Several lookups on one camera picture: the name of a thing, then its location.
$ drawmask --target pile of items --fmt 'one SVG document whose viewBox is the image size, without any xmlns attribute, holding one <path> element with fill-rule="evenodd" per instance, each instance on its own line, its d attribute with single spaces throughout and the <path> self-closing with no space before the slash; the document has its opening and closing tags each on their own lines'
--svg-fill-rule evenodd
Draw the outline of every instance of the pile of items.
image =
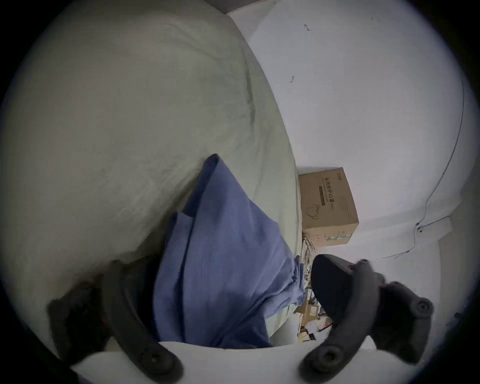
<svg viewBox="0 0 480 384">
<path fill-rule="evenodd" d="M 299 176 L 302 210 L 302 249 L 307 295 L 296 309 L 300 315 L 299 342 L 316 340 L 332 324 L 313 294 L 310 273 L 317 248 L 346 244 L 359 220 L 342 168 Z"/>
</svg>

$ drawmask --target black grip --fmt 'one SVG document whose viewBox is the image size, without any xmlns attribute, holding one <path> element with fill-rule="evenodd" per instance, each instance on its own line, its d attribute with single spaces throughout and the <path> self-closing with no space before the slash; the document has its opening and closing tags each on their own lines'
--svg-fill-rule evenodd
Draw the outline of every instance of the black grip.
<svg viewBox="0 0 480 384">
<path fill-rule="evenodd" d="M 368 260 L 360 260 L 353 268 L 351 297 L 341 322 L 332 328 L 328 339 L 300 363 L 299 373 L 304 381 L 324 383 L 348 364 L 372 330 L 379 300 L 376 274 Z"/>
<path fill-rule="evenodd" d="M 113 334 L 130 360 L 157 383 L 174 383 L 183 374 L 180 360 L 148 332 L 129 303 L 122 280 L 124 264 L 113 261 L 104 275 L 102 301 Z"/>
</svg>

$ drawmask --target cable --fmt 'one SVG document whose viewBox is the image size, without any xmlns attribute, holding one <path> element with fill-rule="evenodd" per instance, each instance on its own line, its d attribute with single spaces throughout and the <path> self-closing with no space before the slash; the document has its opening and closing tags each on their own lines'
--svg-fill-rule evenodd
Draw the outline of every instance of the cable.
<svg viewBox="0 0 480 384">
<path fill-rule="evenodd" d="M 374 259 L 374 260 L 370 260 L 371 262 L 374 262 L 374 261 L 378 261 L 378 260 L 383 260 L 383 259 L 388 259 L 389 257 L 395 257 L 397 258 L 398 256 L 401 256 L 401 255 L 404 255 L 405 253 L 409 253 L 411 250 L 413 250 L 415 248 L 415 246 L 417 245 L 417 239 L 415 237 L 415 232 L 416 230 L 420 229 L 420 228 L 424 228 L 430 224 L 433 224 L 433 223 L 436 223 L 437 221 L 440 221 L 448 216 L 445 216 L 445 217 L 442 217 L 441 219 L 438 219 L 438 220 L 435 220 L 433 221 L 432 223 L 429 223 L 429 224 L 426 224 L 424 226 L 420 226 L 420 224 L 422 223 L 422 221 L 425 219 L 426 215 L 427 215 L 427 204 L 428 204 L 428 201 L 430 200 L 430 198 L 432 197 L 432 195 L 435 193 L 435 191 L 437 190 L 438 186 L 440 185 L 440 182 L 442 181 L 442 179 L 444 178 L 445 176 L 445 173 L 447 172 L 447 169 L 448 169 L 448 166 L 450 165 L 450 162 L 452 161 L 452 158 L 453 158 L 453 155 L 455 153 L 455 150 L 456 150 L 456 145 L 458 144 L 458 139 L 460 138 L 460 132 L 462 130 L 462 123 L 463 123 L 463 110 L 465 108 L 465 89 L 464 89 L 464 86 L 463 86 L 463 75 L 460 74 L 460 81 L 462 83 L 462 115 L 460 117 L 460 126 L 458 127 L 458 133 L 456 135 L 456 140 L 455 140 L 455 145 L 453 146 L 453 151 L 452 151 L 452 154 L 450 155 L 450 158 L 448 159 L 448 162 L 447 162 L 447 165 L 444 169 L 444 171 L 442 172 L 442 175 L 440 176 L 440 179 L 438 180 L 437 184 L 435 185 L 435 188 L 432 190 L 432 192 L 430 192 L 430 195 L 428 196 L 427 198 L 427 201 L 425 202 L 425 207 L 423 209 L 423 217 L 420 219 L 420 221 L 415 224 L 415 226 L 413 227 L 413 246 L 408 250 L 408 251 L 405 251 L 405 252 L 401 252 L 401 253 L 396 253 L 394 255 L 390 255 L 390 256 L 385 256 L 385 257 L 380 257 L 379 259 Z"/>
<path fill-rule="evenodd" d="M 460 118 L 460 127 L 458 128 L 458 134 L 457 134 L 457 136 L 456 136 L 455 145 L 454 145 L 454 147 L 453 147 L 452 154 L 450 155 L 450 158 L 448 159 L 447 166 L 445 167 L 442 175 L 440 176 L 440 179 L 438 180 L 437 185 L 435 185 L 435 188 L 434 188 L 433 191 L 430 193 L 430 195 L 428 196 L 427 201 L 425 202 L 425 209 L 424 209 L 424 211 L 423 211 L 423 217 L 421 218 L 421 220 L 420 220 L 417 224 L 415 224 L 415 226 L 420 225 L 421 222 L 425 219 L 425 216 L 427 215 L 427 204 L 428 204 L 428 201 L 429 201 L 430 198 L 432 197 L 433 193 L 437 190 L 438 186 L 440 185 L 440 182 L 441 182 L 442 179 L 444 178 L 444 175 L 445 175 L 445 173 L 447 172 L 448 166 L 450 165 L 450 162 L 452 161 L 453 154 L 455 153 L 456 145 L 458 144 L 458 139 L 459 139 L 459 137 L 460 137 L 460 131 L 462 130 L 463 109 L 464 109 L 464 107 L 465 107 L 465 90 L 464 90 L 464 87 L 463 87 L 463 76 L 460 76 L 460 80 L 461 80 L 461 83 L 462 83 L 462 116 L 461 116 L 461 118 Z"/>
<path fill-rule="evenodd" d="M 415 230 L 417 229 L 417 226 L 414 227 L 413 229 L 413 246 L 408 250 L 408 251 L 404 251 L 404 252 L 400 252 L 400 253 L 395 253 L 394 255 L 390 255 L 390 256 L 385 256 L 385 257 L 380 257 L 378 259 L 374 259 L 374 260 L 370 260 L 371 262 L 374 262 L 374 261 L 378 261 L 378 260 L 383 260 L 383 259 L 388 259 L 389 257 L 395 257 L 397 258 L 398 256 L 401 256 L 401 255 L 404 255 L 405 253 L 409 253 L 412 249 L 415 248 L 415 246 L 417 245 L 417 238 L 415 237 Z"/>
</svg>

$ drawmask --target crumpled fabric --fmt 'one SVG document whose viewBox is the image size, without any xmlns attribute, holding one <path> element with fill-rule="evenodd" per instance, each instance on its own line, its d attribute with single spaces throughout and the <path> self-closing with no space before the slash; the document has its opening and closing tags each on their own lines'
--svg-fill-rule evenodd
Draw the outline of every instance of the crumpled fabric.
<svg viewBox="0 0 480 384">
<path fill-rule="evenodd" d="M 278 224 L 211 155 L 170 219 L 153 292 L 159 341 L 271 347 L 265 319 L 304 296 L 303 265 Z"/>
</svg>

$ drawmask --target white bedsheet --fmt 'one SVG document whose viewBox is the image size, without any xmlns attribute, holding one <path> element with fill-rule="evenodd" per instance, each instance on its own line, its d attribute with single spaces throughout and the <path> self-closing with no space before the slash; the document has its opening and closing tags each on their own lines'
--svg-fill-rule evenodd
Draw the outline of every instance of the white bedsheet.
<svg viewBox="0 0 480 384">
<path fill-rule="evenodd" d="M 72 5 L 4 106 L 2 278 L 52 350 L 48 302 L 112 259 L 157 250 L 162 227 L 145 238 L 212 153 L 299 253 L 295 161 L 260 65 L 228 16 L 170 3 Z"/>
</svg>

